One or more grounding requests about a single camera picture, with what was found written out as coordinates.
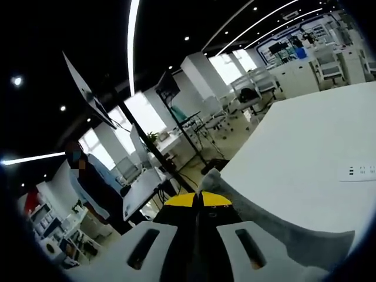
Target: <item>red object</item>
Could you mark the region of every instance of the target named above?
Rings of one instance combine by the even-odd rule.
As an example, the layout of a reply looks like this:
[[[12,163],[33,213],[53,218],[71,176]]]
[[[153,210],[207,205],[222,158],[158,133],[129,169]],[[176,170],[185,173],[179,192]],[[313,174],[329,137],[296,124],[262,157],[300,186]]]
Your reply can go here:
[[[34,188],[28,193],[28,196],[26,197],[25,207],[23,208],[24,212],[26,214],[28,214],[29,211],[33,212],[38,205],[38,190],[37,188]]]

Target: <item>window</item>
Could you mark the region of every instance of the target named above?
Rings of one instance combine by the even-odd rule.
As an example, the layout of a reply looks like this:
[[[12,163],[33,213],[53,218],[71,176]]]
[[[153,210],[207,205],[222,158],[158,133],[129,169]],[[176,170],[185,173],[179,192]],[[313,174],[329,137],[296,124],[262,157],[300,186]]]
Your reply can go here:
[[[257,68],[250,55],[244,49],[236,50],[233,52],[235,57],[239,60],[243,68],[248,72],[251,69]]]
[[[161,120],[144,94],[140,92],[135,94],[134,96],[125,100],[125,105],[128,107],[146,134],[150,132],[158,133],[166,129],[165,123]],[[113,120],[117,121],[123,128],[131,130],[132,125],[119,107],[116,107],[109,112],[109,116]],[[129,132],[122,128],[117,128],[115,130],[115,134],[129,154],[135,151],[135,147],[130,139]]]
[[[114,108],[111,112],[109,112],[110,118],[118,122],[123,128],[127,130],[131,130],[132,125],[130,122],[125,118],[122,110],[119,107]],[[125,150],[128,154],[133,153],[136,149],[130,139],[130,135],[128,131],[125,131],[121,127],[115,130],[115,135],[119,139],[120,143],[123,145]]]
[[[100,143],[93,129],[86,132],[78,142],[81,144],[85,154],[93,154],[94,157],[100,160],[109,170],[115,167],[113,159]]]
[[[211,57],[209,61],[219,73],[226,85],[241,77],[241,73],[228,54]]]

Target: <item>potted plant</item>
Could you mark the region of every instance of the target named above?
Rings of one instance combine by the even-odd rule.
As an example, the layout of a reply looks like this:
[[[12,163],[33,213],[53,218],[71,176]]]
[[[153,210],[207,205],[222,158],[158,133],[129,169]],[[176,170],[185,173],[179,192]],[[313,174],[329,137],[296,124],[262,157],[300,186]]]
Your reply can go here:
[[[155,145],[156,141],[158,140],[158,134],[149,132],[146,136]]]

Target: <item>white pillar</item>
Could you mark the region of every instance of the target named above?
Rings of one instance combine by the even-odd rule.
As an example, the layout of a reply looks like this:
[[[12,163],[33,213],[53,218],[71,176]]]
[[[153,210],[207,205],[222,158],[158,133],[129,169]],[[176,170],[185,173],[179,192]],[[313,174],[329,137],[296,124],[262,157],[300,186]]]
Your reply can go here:
[[[241,63],[239,62],[239,60],[237,59],[237,57],[235,56],[235,54],[234,53],[230,53],[229,57],[234,62],[235,66],[237,67],[237,69],[239,70],[239,72],[241,73],[241,75],[242,76],[246,75],[247,71],[243,68],[243,66],[241,65]]]
[[[102,122],[99,126],[94,128],[94,132],[115,164],[118,164],[125,157],[129,157],[128,152],[120,143],[118,137],[116,137],[115,132],[107,124]]]
[[[181,68],[204,100],[210,96],[221,98],[229,94],[228,87],[201,52],[187,56]]]
[[[262,60],[259,53],[257,53],[255,48],[247,49],[246,51],[258,68],[265,66],[264,61]]]

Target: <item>person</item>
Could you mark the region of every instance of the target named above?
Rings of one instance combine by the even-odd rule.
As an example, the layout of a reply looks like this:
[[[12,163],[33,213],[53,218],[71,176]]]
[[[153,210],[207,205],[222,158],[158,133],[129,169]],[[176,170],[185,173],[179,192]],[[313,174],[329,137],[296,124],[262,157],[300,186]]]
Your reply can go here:
[[[70,166],[69,178],[79,200],[103,224],[110,224],[120,235],[132,228],[123,220],[123,186],[94,155],[86,155],[78,142],[69,142],[65,154]],[[146,218],[137,211],[130,217],[134,224]]]

